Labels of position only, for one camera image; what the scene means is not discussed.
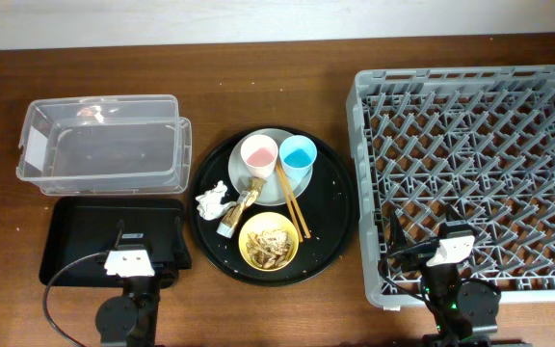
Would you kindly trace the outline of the white napkin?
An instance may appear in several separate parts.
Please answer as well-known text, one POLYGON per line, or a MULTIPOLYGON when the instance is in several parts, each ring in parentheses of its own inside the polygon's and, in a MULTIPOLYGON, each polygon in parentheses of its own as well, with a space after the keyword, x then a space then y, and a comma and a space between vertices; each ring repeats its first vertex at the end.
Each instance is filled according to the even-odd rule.
POLYGON ((205 221, 216 220, 236 205, 235 201, 222 202, 222 198, 227 193, 227 187, 220 180, 216 186, 202 195, 196 196, 198 202, 197 211, 200 217, 205 221))

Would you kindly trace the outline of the food scraps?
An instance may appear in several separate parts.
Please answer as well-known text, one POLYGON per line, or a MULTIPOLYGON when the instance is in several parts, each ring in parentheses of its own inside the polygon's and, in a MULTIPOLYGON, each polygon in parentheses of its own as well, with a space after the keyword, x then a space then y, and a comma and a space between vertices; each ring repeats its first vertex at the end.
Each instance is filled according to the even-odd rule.
POLYGON ((255 267, 276 270, 288 262, 294 243, 286 229, 266 229, 260 233, 249 233, 246 248, 255 267))

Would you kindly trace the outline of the gold snack wrapper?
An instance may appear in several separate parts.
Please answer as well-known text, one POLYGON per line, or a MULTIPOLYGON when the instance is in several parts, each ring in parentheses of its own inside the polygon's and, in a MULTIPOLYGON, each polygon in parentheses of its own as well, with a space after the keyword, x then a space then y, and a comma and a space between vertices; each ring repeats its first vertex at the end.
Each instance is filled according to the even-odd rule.
POLYGON ((237 225, 242 219, 243 212, 256 202, 262 193, 262 188, 265 183, 265 179, 258 177, 253 177, 249 180, 248 188, 240 194, 235 205, 225 213, 219 223, 217 228, 217 233, 219 235, 226 238, 232 237, 237 225))

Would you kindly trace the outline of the yellow bowl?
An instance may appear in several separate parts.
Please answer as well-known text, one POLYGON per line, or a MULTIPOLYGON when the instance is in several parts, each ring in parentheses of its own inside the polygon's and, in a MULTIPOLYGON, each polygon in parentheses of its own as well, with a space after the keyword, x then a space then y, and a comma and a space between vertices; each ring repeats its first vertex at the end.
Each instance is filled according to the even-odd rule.
POLYGON ((263 213, 259 213, 257 215, 254 215, 253 217, 251 217, 249 220, 247 220, 244 225, 242 226, 240 233, 239 233, 239 250, 240 250, 240 254, 241 256, 244 258, 244 260, 254 269, 262 271, 262 272, 274 272, 274 271, 278 271, 281 270, 285 267, 287 267, 295 258, 297 252, 298 252, 298 248, 299 248, 299 240, 298 240, 298 233, 295 230, 294 225, 292 224, 292 222, 284 217, 281 214, 275 213, 275 212, 263 212, 263 213), (281 268, 276 269, 276 270, 262 270, 260 268, 255 267, 252 263, 251 263, 251 259, 248 255, 247 252, 247 248, 246 248, 246 243, 248 241, 248 234, 253 232, 253 233, 260 233, 263 230, 266 229, 276 229, 276 228, 284 228, 287 230, 287 232, 289 233, 290 237, 293 240, 294 243, 294 249, 293 252, 290 256, 290 259, 288 260, 288 262, 281 268))

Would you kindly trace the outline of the pink cup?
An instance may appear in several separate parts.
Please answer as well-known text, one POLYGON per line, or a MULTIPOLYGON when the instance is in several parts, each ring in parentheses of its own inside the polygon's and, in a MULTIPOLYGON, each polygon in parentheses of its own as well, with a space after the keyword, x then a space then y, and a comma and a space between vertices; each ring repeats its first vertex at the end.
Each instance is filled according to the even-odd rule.
POLYGON ((268 135, 251 135, 243 142, 240 156, 250 174, 259 178, 267 178, 275 170, 278 145, 268 135))

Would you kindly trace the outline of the blue cup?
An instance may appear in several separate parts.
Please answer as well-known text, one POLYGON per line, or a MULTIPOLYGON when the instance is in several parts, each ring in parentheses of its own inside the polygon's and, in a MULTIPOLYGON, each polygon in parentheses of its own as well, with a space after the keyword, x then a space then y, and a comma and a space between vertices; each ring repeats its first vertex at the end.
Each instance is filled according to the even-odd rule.
POLYGON ((281 143, 278 154, 285 174, 300 181, 311 172, 317 148, 308 137, 293 135, 281 143))

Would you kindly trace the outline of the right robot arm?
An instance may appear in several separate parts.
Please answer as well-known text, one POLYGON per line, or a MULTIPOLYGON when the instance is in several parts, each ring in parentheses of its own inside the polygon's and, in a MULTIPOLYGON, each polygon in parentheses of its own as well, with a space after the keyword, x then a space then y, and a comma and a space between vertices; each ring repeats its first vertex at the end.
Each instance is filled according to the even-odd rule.
POLYGON ((445 207, 445 221, 439 224, 438 234, 415 244, 408 243, 395 213, 389 222, 389 249, 384 258, 397 260, 406 273, 420 273, 422 293, 417 295, 385 274, 381 276, 400 292, 423 302, 434 316, 437 332, 423 335, 420 344, 490 346, 490 336, 498 331, 501 289, 486 280, 464 279, 458 269, 472 253, 475 228, 451 205, 445 207))

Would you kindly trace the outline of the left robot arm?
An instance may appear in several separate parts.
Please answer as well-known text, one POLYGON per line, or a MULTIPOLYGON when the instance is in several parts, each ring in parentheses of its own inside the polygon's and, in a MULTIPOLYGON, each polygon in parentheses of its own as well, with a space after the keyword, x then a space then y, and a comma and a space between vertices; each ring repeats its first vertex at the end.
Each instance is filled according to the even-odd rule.
POLYGON ((145 233, 128 232, 118 221, 118 235, 104 262, 106 275, 122 285, 122 294, 108 299, 95 315, 102 346, 153 346, 157 330, 160 290, 176 284, 192 258, 176 220, 164 250, 155 250, 145 233))

